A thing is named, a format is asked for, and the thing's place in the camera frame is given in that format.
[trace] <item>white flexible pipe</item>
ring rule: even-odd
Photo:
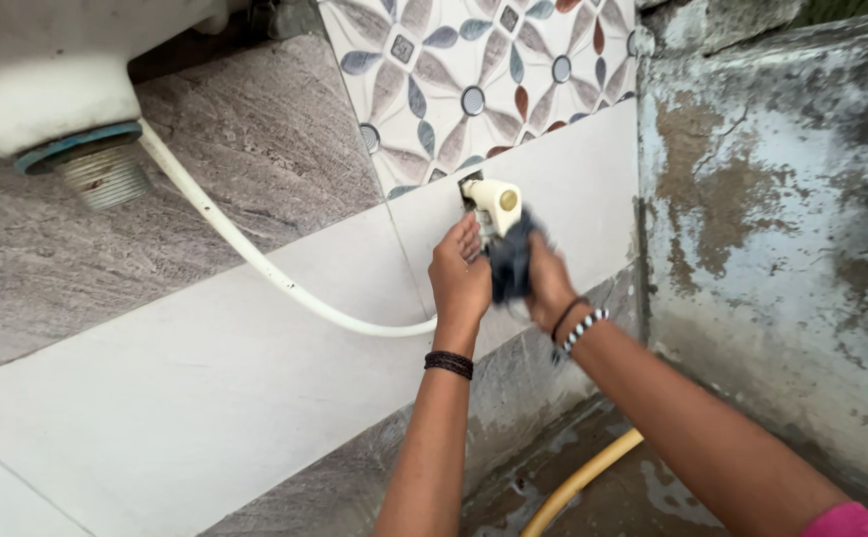
[[[192,179],[186,168],[179,163],[175,155],[165,146],[165,143],[155,134],[152,127],[149,126],[145,119],[140,119],[141,123],[141,139],[139,142],[145,148],[156,162],[165,175],[175,183],[175,186],[182,191],[182,194],[191,202],[192,205],[201,213],[202,216],[212,227],[218,231],[232,248],[235,249],[245,261],[248,261],[253,267],[264,275],[275,287],[280,288],[291,298],[295,299],[305,308],[321,315],[332,323],[346,328],[350,331],[364,334],[367,336],[381,337],[407,337],[427,334],[432,332],[437,326],[437,317],[413,326],[404,327],[389,327],[380,326],[372,323],[367,323],[356,319],[350,315],[334,310],[324,302],[321,302],[307,290],[301,288],[295,282],[284,274],[278,267],[265,257],[245,235],[228,220],[228,217],[219,210],[214,201],[211,201],[201,187]]]

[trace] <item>yellow hose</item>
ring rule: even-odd
[[[520,537],[540,537],[540,534],[547,529],[550,521],[573,499],[573,496],[576,496],[577,492],[593,481],[596,476],[602,474],[620,457],[629,453],[632,448],[639,446],[642,441],[643,435],[636,429],[630,429],[606,449],[597,453],[579,470],[573,472],[573,475],[554,490],[553,494],[550,494],[550,497],[537,509],[536,514],[526,524],[526,528],[520,532]]]

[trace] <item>floral tile pattern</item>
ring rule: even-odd
[[[635,95],[632,0],[321,0],[394,198]]]

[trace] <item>wet floor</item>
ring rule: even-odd
[[[516,537],[557,486],[629,430],[606,399],[592,399],[467,498],[462,537]],[[573,498],[545,537],[724,537],[729,532],[642,444]]]

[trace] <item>pink shirt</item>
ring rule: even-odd
[[[858,502],[834,506],[814,519],[801,537],[868,537],[868,509]]]

